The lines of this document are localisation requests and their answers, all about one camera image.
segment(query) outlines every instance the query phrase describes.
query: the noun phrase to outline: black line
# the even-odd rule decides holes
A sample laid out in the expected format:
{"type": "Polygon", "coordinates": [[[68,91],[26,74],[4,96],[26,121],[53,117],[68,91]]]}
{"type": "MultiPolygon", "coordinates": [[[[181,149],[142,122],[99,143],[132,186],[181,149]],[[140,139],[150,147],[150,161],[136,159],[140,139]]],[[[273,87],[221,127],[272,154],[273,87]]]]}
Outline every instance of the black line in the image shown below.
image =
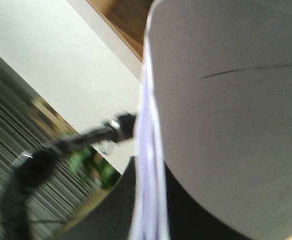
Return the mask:
{"type": "Polygon", "coordinates": [[[213,73],[207,76],[203,76],[201,79],[207,79],[210,77],[214,77],[217,75],[222,75],[222,74],[230,74],[230,73],[235,73],[235,72],[243,72],[243,71],[249,71],[249,70],[259,70],[259,69],[275,69],[275,68],[290,68],[292,67],[292,64],[279,64],[279,65],[268,65],[268,66],[255,66],[255,67],[247,67],[247,68],[239,68],[239,69],[234,69],[234,70],[229,70],[229,71],[222,71],[218,73],[213,73]]]}

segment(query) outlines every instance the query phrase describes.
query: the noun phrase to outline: black plastic part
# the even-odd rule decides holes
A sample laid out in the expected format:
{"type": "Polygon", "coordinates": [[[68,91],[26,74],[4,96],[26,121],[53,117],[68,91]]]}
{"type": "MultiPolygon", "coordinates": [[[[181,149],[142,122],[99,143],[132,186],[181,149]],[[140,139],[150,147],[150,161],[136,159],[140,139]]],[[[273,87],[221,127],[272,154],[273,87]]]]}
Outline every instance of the black plastic part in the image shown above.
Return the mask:
{"type": "MultiPolygon", "coordinates": [[[[166,167],[171,240],[248,240],[197,204],[166,167]]],[[[127,240],[134,206],[135,168],[131,160],[109,195],[80,223],[55,240],[127,240]]]]}
{"type": "Polygon", "coordinates": [[[53,173],[58,155],[48,149],[23,152],[0,200],[4,240],[31,240],[27,215],[29,196],[53,173]]]}
{"type": "Polygon", "coordinates": [[[125,140],[132,138],[134,135],[136,115],[127,113],[126,115],[118,116],[118,121],[122,129],[125,140]]]}

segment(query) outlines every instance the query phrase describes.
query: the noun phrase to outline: wooden shelf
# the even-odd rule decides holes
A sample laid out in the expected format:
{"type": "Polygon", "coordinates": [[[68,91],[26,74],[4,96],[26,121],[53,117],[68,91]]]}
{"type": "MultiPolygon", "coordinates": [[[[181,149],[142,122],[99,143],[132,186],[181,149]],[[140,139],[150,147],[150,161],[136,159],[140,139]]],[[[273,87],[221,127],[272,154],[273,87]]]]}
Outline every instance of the wooden shelf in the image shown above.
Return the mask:
{"type": "Polygon", "coordinates": [[[141,60],[149,8],[153,0],[87,0],[141,60]]]}

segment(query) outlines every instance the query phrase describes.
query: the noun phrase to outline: black surface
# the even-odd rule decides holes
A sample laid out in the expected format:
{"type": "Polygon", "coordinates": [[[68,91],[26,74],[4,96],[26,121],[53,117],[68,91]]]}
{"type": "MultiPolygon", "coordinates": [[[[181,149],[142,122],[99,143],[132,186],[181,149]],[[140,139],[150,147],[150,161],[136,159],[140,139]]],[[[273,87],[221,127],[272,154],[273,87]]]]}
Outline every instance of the black surface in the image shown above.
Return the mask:
{"type": "MultiPolygon", "coordinates": [[[[166,167],[171,240],[248,240],[198,205],[166,167]]],[[[127,240],[134,205],[132,160],[118,184],[86,218],[56,240],[127,240]]]]}

